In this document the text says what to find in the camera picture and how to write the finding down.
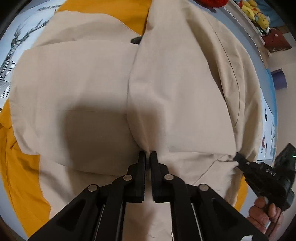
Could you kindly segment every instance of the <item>seam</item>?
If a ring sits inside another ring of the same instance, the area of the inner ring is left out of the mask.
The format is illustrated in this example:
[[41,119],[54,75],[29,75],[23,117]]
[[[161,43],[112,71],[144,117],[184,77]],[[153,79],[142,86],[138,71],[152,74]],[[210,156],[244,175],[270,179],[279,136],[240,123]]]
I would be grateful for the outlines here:
[[194,185],[199,179],[201,179],[203,177],[204,174],[206,174],[206,172],[212,167],[212,165],[214,165],[214,163],[216,162],[217,160],[213,161],[213,163],[209,166],[209,168],[203,173],[201,174],[201,176],[192,184]]
[[[221,40],[220,40],[220,38],[218,37],[217,32],[216,32],[215,29],[213,28],[213,25],[211,24],[211,22],[209,21],[209,19],[208,19],[207,16],[205,15],[205,13],[204,13],[203,11],[201,11],[201,12],[202,12],[202,14],[205,16],[205,18],[207,19],[208,23],[211,25],[213,31],[215,32],[215,35],[217,36],[217,38],[218,38],[218,40],[219,40],[219,42],[220,42],[220,44],[221,44],[221,46],[222,46],[222,48],[223,48],[223,50],[224,50],[225,55],[227,56],[227,59],[228,59],[229,64],[230,64],[230,66],[231,66],[231,69],[232,69],[233,75],[234,75],[235,80],[236,80],[236,82],[237,82],[237,87],[238,87],[238,89],[239,89],[239,84],[238,84],[238,81],[237,81],[237,77],[236,77],[236,75],[235,75],[235,72],[234,72],[234,69],[233,69],[233,67],[232,67],[231,61],[230,61],[230,59],[229,59],[229,57],[228,57],[228,55],[227,55],[227,53],[226,53],[226,51],[225,51],[225,48],[224,48],[223,44],[221,43]],[[240,114],[240,101],[238,101],[238,103],[239,103],[239,112],[238,112],[238,114],[237,114],[237,120],[236,120],[236,122],[235,122],[234,127],[236,127],[236,125],[237,125],[237,122],[238,122],[238,119],[239,119],[239,114]]]
[[[69,10],[63,10],[61,12],[57,12],[58,13],[62,13],[62,12],[70,12],[70,13],[73,13],[73,11],[69,11]],[[124,25],[127,29],[131,30],[132,32],[134,32],[135,34],[137,34],[138,36],[141,36],[139,35],[137,32],[135,32],[134,30],[132,30],[131,28],[129,28],[127,25],[125,25],[121,20],[119,20],[118,18],[115,18],[114,16],[110,15],[110,14],[106,14],[106,13],[83,13],[83,14],[96,14],[96,15],[106,15],[106,16],[109,16],[109,17],[112,17],[114,19],[116,19],[117,21],[119,21],[122,25]]]

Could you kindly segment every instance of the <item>beige cloth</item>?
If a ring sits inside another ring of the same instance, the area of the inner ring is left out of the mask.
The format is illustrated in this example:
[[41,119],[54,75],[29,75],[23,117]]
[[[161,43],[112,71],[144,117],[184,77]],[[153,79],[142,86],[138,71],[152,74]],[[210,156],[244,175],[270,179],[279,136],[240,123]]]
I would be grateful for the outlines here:
[[[51,216],[88,184],[125,174],[140,149],[231,204],[240,174],[230,157],[256,159],[259,81],[234,35],[186,0],[157,0],[140,45],[136,36],[105,14],[60,12],[15,68],[14,133],[22,152],[41,155]],[[169,206],[149,189],[126,213],[125,240],[171,239]]]

